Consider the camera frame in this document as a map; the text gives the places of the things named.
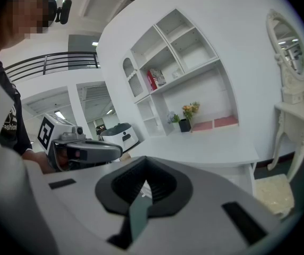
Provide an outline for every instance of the balcony railing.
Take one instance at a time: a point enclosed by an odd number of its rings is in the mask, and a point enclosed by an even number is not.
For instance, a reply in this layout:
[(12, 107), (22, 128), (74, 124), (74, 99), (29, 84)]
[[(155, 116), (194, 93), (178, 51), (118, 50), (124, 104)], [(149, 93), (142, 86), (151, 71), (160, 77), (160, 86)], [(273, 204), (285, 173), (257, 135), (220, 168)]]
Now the balcony railing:
[(11, 81), (32, 79), (55, 72), (99, 68), (96, 52), (60, 52), (25, 59), (4, 70)]

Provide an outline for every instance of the table leg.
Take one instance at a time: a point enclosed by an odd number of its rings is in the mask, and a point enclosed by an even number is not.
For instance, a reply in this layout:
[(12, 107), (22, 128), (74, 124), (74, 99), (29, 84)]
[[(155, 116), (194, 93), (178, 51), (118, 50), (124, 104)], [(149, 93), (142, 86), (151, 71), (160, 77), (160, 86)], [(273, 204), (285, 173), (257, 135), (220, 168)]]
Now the table leg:
[(298, 169), (300, 168), (302, 161), (304, 159), (304, 132), (303, 132), (301, 138), (302, 138), (302, 140), (296, 148), (294, 158), (292, 160), (288, 174), (286, 175), (289, 182), (291, 182), (291, 180), (296, 175), (296, 173), (297, 173)]
[(257, 165), (257, 163), (256, 163), (256, 162), (255, 162), (255, 163), (253, 163), (253, 164), (251, 164), (251, 168), (252, 168), (252, 172), (253, 172), (253, 173), (255, 172), (256, 165)]
[(278, 132), (276, 135), (276, 140), (275, 140), (274, 159), (271, 164), (267, 165), (267, 168), (269, 171), (274, 169), (278, 162), (278, 154), (280, 153), (281, 141), (282, 141), (283, 134), (284, 134), (284, 113), (283, 112), (281, 112), (280, 119), (278, 122), (280, 123), (280, 127), (278, 129)]

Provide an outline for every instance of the black flower pot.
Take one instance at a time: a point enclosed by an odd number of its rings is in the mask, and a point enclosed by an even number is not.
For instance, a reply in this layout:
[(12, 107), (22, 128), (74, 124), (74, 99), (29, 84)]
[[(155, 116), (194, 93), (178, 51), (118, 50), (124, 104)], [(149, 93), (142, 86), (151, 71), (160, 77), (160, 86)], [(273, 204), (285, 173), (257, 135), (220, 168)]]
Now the black flower pot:
[(190, 121), (187, 119), (180, 120), (179, 127), (181, 132), (189, 132), (191, 130)]

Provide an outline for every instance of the ceiling light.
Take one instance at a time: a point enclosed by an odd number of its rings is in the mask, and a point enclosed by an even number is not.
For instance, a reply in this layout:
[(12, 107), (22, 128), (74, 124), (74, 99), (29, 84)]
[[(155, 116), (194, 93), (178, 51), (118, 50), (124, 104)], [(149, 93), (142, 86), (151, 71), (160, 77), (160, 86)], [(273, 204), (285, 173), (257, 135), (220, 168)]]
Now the ceiling light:
[(66, 119), (63, 115), (62, 115), (62, 113), (60, 112), (60, 111), (55, 111), (54, 112), (55, 114), (56, 114), (56, 116), (58, 116), (58, 117), (60, 117), (60, 118), (62, 118), (62, 119)]

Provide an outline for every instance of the potted plant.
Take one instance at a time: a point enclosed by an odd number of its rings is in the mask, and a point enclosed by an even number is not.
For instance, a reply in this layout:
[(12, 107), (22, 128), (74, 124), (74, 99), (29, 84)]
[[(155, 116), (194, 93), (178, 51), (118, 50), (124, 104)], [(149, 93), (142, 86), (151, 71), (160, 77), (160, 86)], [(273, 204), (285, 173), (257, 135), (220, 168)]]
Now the potted plant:
[(193, 114), (198, 112), (199, 105), (200, 104), (198, 102), (193, 102), (190, 103), (190, 105), (183, 106), (183, 115), (185, 119), (179, 121), (179, 127), (181, 132), (188, 132), (191, 130), (190, 121), (193, 117)]
[(179, 127), (181, 132), (188, 132), (191, 130), (190, 120), (192, 119), (192, 106), (183, 106), (183, 115), (185, 119), (179, 121)]
[(192, 112), (196, 113), (198, 111), (198, 109), (199, 109), (200, 104), (195, 101), (193, 103), (190, 103), (190, 106), (192, 107)]
[(178, 124), (179, 121), (180, 121), (180, 118), (179, 118), (178, 114), (175, 114), (174, 112), (169, 112), (169, 114), (167, 115), (167, 122), (168, 122), (168, 124), (173, 123), (173, 126), (177, 131), (180, 131), (179, 124)]

